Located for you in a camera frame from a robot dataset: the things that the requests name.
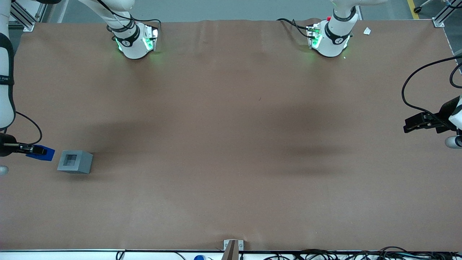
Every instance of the metal bracket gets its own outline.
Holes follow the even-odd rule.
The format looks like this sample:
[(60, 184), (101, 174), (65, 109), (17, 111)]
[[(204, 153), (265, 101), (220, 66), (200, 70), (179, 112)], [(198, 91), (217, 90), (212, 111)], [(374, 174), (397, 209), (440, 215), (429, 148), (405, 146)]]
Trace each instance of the metal bracket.
[(435, 28), (443, 28), (444, 22), (439, 23), (434, 17), (432, 17), (433, 26)]
[(24, 9), (18, 2), (11, 3), (11, 16), (13, 16), (22, 26), (24, 31), (31, 32), (34, 30), (37, 20), (29, 12)]
[[(226, 239), (226, 240), (223, 240), (223, 250), (226, 250), (226, 247), (228, 246), (229, 242), (231, 240), (236, 240), (236, 239)], [(236, 240), (237, 241), (237, 245), (238, 245), (238, 248), (239, 248), (239, 251), (242, 251), (244, 250), (244, 240)]]

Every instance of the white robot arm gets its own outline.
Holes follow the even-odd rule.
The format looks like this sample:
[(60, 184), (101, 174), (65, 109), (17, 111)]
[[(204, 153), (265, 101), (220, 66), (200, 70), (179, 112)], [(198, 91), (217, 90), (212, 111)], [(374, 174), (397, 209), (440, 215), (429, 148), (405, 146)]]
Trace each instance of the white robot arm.
[(107, 24), (114, 33), (119, 50), (129, 59), (140, 59), (154, 50), (158, 29), (136, 22), (128, 12), (134, 0), (79, 0)]
[(11, 0), (0, 0), (0, 131), (16, 116), (13, 103), (13, 46), (8, 33)]
[(358, 20), (356, 6), (373, 6), (387, 0), (330, 0), (334, 14), (330, 20), (323, 20), (308, 28), (308, 44), (326, 57), (339, 55), (350, 39), (351, 29)]

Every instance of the floor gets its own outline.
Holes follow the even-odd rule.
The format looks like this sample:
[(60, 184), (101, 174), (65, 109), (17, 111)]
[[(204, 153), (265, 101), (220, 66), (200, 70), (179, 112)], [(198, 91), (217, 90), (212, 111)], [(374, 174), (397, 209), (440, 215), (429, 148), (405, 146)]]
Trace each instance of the floor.
[[(364, 20), (413, 19), (408, 2), (413, 0), (389, 0), (378, 6), (360, 8)], [(415, 0), (415, 5), (424, 0)], [(419, 13), (421, 19), (435, 16), (443, 8), (441, 1), (433, 1)], [(276, 20), (288, 18), (305, 20), (332, 15), (332, 4), (327, 0), (309, 3), (306, 0), (196, 0), (196, 1), (152, 1), (137, 0), (131, 14), (137, 19), (157, 18), (163, 22), (194, 22), (218, 19)], [(462, 11), (455, 12), (445, 22), (446, 34), (454, 51), (462, 49)], [(102, 23), (100, 17), (77, 0), (63, 0), (52, 6), (49, 22)], [(10, 36), (16, 51), (22, 35), (20, 30), (11, 30)]]

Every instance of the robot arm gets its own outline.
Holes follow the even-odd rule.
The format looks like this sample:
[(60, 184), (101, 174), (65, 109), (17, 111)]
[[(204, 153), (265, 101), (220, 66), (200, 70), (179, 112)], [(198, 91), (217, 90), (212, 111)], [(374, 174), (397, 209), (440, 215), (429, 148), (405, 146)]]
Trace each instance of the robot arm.
[(134, 0), (79, 0), (99, 15), (114, 33), (119, 50), (129, 59), (140, 59), (154, 50), (158, 30), (135, 22), (128, 10)]
[(406, 119), (404, 132), (435, 128), (436, 133), (439, 134), (452, 130), (456, 132), (456, 136), (446, 138), (444, 143), (449, 148), (462, 149), (462, 95), (444, 103), (439, 112), (434, 115), (437, 118), (421, 112)]
[(0, 131), (16, 116), (13, 103), (13, 45), (8, 34), (11, 0), (0, 0)]
[(334, 14), (330, 20), (321, 21), (307, 29), (308, 44), (326, 57), (338, 56), (347, 47), (350, 33), (358, 20), (355, 6), (372, 6), (387, 0), (330, 0)]

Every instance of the green led light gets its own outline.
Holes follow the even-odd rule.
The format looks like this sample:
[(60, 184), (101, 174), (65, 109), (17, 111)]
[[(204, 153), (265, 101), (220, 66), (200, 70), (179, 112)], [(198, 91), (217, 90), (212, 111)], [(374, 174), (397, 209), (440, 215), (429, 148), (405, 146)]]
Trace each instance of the green led light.
[(119, 51), (123, 51), (123, 50), (122, 50), (122, 47), (121, 47), (120, 44), (119, 44), (119, 41), (117, 40), (117, 38), (115, 39), (115, 42), (117, 43), (117, 46), (119, 46)]
[(146, 49), (147, 50), (152, 50), (153, 49), (152, 41), (150, 39), (146, 39), (146, 38), (143, 38), (143, 40), (145, 42)]

